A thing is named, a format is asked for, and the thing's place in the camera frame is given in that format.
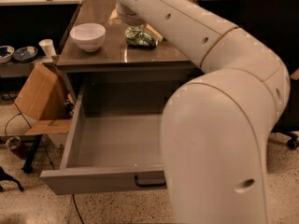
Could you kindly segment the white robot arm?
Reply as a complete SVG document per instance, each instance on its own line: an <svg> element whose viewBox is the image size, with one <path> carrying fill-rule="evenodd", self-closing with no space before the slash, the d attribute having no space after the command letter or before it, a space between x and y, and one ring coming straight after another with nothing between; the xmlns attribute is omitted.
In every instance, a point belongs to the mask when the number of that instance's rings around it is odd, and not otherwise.
<svg viewBox="0 0 299 224"><path fill-rule="evenodd" d="M270 224L266 145L289 99L284 63L234 23L187 0L117 1L204 73L177 89L163 112L174 220Z"/></svg>

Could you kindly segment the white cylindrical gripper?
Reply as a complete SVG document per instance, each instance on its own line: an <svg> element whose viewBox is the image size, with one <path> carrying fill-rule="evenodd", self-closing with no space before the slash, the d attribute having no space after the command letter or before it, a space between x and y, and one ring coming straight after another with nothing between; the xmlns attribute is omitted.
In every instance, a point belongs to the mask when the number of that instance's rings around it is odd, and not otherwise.
<svg viewBox="0 0 299 224"><path fill-rule="evenodd" d="M110 25L121 24L122 21L128 24L129 26L142 26L145 24L145 22L129 7L125 6L121 2L117 2L116 9L114 9L111 12L110 17L108 19L108 23ZM145 24L144 29L145 31L153 35L159 42L163 41L164 37L148 23Z"/></svg>

